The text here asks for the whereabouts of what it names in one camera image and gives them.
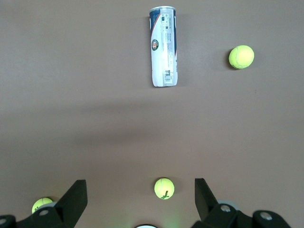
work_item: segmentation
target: tennis ball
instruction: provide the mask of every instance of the tennis ball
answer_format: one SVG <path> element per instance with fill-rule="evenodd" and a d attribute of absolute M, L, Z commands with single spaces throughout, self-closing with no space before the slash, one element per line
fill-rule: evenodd
<path fill-rule="evenodd" d="M 51 203 L 53 202 L 53 200 L 49 199 L 49 198 L 41 198 L 41 199 L 38 199 L 36 201 L 36 203 L 33 205 L 33 208 L 32 208 L 32 213 L 34 214 L 36 210 L 38 210 L 41 206 L 45 205 L 45 204 L 48 204 L 48 203 Z"/>
<path fill-rule="evenodd" d="M 240 45 L 232 49 L 229 55 L 229 63 L 236 69 L 244 69 L 253 62 L 255 53 L 251 47 Z"/>
<path fill-rule="evenodd" d="M 161 178 L 156 181 L 154 191 L 158 198 L 167 200 L 174 193 L 174 184 L 167 178 Z"/>

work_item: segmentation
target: white cylindrical can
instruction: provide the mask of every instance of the white cylindrical can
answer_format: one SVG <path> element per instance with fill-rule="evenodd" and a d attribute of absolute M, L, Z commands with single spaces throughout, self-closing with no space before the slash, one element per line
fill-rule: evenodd
<path fill-rule="evenodd" d="M 175 11 L 170 6 L 150 10 L 152 81 L 156 87 L 177 84 Z"/>

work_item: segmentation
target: can lid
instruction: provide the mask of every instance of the can lid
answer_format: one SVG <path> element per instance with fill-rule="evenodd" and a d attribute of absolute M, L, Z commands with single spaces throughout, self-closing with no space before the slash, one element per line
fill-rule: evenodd
<path fill-rule="evenodd" d="M 175 11 L 176 11 L 176 9 L 175 9 L 174 7 L 172 7 L 172 6 L 158 6 L 158 7 L 152 8 L 152 9 L 149 11 L 149 13 L 151 13 L 151 12 L 154 11 L 154 10 L 160 10 L 160 9 L 171 9 L 171 10 L 175 10 Z"/>

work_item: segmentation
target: logo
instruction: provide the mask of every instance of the logo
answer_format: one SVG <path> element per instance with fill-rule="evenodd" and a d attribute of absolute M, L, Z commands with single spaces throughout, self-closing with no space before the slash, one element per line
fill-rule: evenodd
<path fill-rule="evenodd" d="M 157 40 L 152 40 L 152 43 L 151 43 L 151 47 L 152 47 L 152 50 L 153 51 L 156 51 L 158 49 L 158 41 Z"/>
<path fill-rule="evenodd" d="M 167 198 L 168 196 L 168 191 L 166 191 L 166 194 L 164 196 L 161 197 L 161 199 Z"/>

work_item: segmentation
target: screw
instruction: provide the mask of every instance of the screw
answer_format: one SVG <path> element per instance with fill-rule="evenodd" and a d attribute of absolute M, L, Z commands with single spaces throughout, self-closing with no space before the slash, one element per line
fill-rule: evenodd
<path fill-rule="evenodd" d="M 222 205 L 220 208 L 222 209 L 223 212 L 230 212 L 231 211 L 230 207 L 228 207 L 227 205 Z"/>
<path fill-rule="evenodd" d="M 40 216 L 44 216 L 46 214 L 48 214 L 48 210 L 43 210 L 39 213 Z"/>
<path fill-rule="evenodd" d="M 265 220 L 268 220 L 268 221 L 272 220 L 271 215 L 269 215 L 267 212 L 261 212 L 260 216 Z"/>
<path fill-rule="evenodd" d="M 0 225 L 3 225 L 4 223 L 6 223 L 6 219 L 0 219 Z"/>

